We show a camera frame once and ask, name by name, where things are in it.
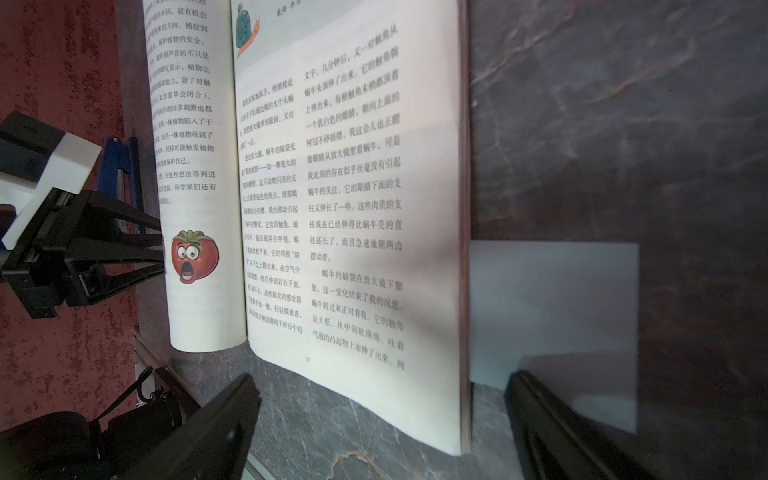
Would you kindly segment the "blue handled tool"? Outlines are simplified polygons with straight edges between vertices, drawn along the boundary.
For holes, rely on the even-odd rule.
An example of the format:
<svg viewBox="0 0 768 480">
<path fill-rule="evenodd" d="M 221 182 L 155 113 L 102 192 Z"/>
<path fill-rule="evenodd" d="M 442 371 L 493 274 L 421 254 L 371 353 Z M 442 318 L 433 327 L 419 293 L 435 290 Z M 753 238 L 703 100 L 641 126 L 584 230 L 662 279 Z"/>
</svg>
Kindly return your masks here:
<svg viewBox="0 0 768 480">
<path fill-rule="evenodd" d="M 144 211 L 140 180 L 139 144 L 136 137 L 125 141 L 105 140 L 98 174 L 98 191 Z M 124 233 L 144 234 L 144 227 L 116 219 Z"/>
</svg>

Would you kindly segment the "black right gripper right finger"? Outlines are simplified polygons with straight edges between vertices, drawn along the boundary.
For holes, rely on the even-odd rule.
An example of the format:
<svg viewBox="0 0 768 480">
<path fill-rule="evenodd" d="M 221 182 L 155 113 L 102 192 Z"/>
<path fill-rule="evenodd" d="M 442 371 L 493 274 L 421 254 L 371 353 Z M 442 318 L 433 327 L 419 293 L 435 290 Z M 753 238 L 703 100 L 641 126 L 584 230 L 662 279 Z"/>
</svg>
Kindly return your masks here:
<svg viewBox="0 0 768 480">
<path fill-rule="evenodd" d="M 525 370 L 505 404 L 526 479 L 651 479 L 653 475 Z"/>
</svg>

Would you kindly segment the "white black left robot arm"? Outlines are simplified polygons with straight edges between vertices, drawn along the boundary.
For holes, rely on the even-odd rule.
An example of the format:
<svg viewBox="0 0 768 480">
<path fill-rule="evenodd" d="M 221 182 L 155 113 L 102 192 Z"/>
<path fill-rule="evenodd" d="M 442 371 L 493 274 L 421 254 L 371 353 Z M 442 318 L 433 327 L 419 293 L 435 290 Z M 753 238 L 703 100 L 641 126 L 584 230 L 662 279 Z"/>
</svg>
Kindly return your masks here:
<svg viewBox="0 0 768 480">
<path fill-rule="evenodd" d="M 2 278 L 31 318 L 53 318 L 62 304 L 92 306 L 164 275 L 159 230 L 158 219 L 101 192 L 52 188 L 4 254 Z M 60 411 L 2 432 L 2 450 L 29 478 L 110 479 L 128 471 L 183 423 L 177 396 L 164 388 L 109 416 L 141 395 L 153 372 L 146 368 L 92 420 Z"/>
</svg>

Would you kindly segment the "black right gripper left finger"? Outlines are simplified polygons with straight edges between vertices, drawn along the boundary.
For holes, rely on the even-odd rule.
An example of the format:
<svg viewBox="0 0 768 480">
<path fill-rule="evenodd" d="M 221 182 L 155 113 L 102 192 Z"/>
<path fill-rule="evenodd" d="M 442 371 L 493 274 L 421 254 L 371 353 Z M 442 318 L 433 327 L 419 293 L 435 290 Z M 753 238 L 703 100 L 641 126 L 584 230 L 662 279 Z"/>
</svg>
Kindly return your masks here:
<svg viewBox="0 0 768 480">
<path fill-rule="evenodd" d="M 236 377 L 180 429 L 119 479 L 240 479 L 254 435 L 260 393 Z"/>
</svg>

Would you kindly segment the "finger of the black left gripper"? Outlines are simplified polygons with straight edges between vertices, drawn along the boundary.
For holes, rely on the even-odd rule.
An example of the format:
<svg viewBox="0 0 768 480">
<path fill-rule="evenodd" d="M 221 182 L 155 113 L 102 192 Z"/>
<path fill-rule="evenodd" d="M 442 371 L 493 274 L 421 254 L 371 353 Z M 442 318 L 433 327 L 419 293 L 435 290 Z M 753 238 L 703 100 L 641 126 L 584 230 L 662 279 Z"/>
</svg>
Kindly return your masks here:
<svg viewBox="0 0 768 480">
<path fill-rule="evenodd" d="M 108 266 L 144 264 L 110 274 Z M 65 253 L 65 303 L 91 306 L 165 272 L 163 252 L 153 248 L 96 239 L 73 239 Z"/>
<path fill-rule="evenodd" d="M 161 230 L 161 224 L 158 218 L 132 207 L 123 201 L 98 191 L 83 191 L 82 195 L 86 199 L 87 205 L 95 208 L 99 212 L 107 214 L 111 219 L 124 220 L 140 227 L 146 227 L 156 231 Z"/>
</svg>

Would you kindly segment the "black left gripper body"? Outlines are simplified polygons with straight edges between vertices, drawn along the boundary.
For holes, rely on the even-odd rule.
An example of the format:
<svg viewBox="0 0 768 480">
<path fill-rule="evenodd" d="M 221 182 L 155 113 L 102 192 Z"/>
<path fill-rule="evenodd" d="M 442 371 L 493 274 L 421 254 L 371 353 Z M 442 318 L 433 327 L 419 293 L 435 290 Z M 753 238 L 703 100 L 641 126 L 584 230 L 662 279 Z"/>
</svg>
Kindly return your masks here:
<svg viewBox="0 0 768 480">
<path fill-rule="evenodd" d="M 79 280 L 68 263 L 88 191 L 52 189 L 2 264 L 2 277 L 33 319 L 54 318 L 78 301 Z"/>
</svg>

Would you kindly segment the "illustrated book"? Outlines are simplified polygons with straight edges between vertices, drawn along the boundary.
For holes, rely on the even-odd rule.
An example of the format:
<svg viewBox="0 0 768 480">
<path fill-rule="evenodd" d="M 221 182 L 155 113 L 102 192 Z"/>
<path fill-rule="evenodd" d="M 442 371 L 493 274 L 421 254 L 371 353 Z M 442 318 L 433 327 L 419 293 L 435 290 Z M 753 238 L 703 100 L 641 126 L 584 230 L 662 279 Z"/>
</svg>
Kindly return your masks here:
<svg viewBox="0 0 768 480">
<path fill-rule="evenodd" d="M 462 1 L 142 5 L 170 343 L 470 440 Z"/>
</svg>

